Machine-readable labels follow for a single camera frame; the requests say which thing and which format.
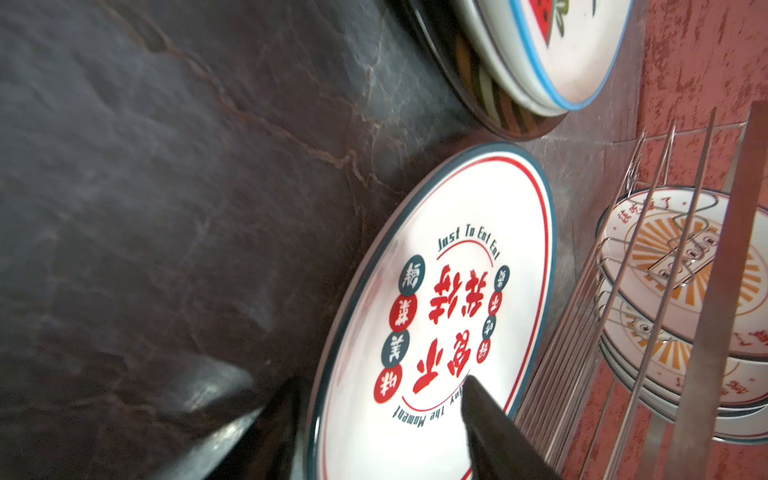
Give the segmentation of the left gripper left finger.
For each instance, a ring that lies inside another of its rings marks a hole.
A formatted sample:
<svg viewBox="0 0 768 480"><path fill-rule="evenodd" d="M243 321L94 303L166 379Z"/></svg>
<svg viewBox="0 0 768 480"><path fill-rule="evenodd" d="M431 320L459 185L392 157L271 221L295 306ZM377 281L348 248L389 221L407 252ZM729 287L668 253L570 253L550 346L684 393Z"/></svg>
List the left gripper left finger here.
<svg viewBox="0 0 768 480"><path fill-rule="evenodd" d="M145 479L296 479L300 476L300 379L258 404L242 391L205 410L216 427Z"/></svg>

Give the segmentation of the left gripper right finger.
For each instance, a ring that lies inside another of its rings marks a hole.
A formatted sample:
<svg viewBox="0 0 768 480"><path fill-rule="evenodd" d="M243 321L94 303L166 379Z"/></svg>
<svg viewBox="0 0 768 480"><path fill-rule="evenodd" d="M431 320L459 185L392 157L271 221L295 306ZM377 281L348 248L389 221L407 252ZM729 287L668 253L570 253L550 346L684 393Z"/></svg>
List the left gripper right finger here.
<svg viewBox="0 0 768 480"><path fill-rule="evenodd" d="M463 384L461 413L473 479L560 479L472 375Z"/></svg>

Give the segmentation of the brown patterned plate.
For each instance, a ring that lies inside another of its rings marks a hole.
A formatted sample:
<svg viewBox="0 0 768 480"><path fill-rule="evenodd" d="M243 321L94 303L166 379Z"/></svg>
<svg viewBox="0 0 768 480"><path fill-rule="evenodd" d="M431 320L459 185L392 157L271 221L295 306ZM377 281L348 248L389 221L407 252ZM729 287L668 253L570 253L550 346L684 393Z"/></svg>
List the brown patterned plate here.
<svg viewBox="0 0 768 480"><path fill-rule="evenodd" d="M621 199L603 217L599 258L625 300L653 320L664 292L663 329L693 340L722 236L728 195L691 187L662 187ZM755 211L739 289L730 353L767 357L767 211Z"/></svg>

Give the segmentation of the dark striped rim cream plate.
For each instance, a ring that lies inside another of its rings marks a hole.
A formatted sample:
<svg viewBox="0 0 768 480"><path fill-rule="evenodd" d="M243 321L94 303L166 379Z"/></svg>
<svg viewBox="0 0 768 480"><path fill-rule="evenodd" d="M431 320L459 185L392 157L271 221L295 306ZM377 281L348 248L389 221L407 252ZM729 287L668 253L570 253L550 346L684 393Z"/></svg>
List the dark striped rim cream plate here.
<svg viewBox="0 0 768 480"><path fill-rule="evenodd" d="M457 96L491 132L512 141L530 141L556 128L564 114L541 116L519 104L492 78L449 6L405 1L406 15Z"/></svg>

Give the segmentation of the white watermelon pattern plate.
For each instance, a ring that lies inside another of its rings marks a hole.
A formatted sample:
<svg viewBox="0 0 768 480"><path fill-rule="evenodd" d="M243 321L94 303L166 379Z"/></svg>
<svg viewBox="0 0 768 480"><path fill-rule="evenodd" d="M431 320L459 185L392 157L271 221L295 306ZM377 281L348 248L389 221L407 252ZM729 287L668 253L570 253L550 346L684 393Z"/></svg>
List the white watermelon pattern plate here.
<svg viewBox="0 0 768 480"><path fill-rule="evenodd" d="M630 0L479 1L505 69L546 112L588 106L605 85L631 15Z"/></svg>

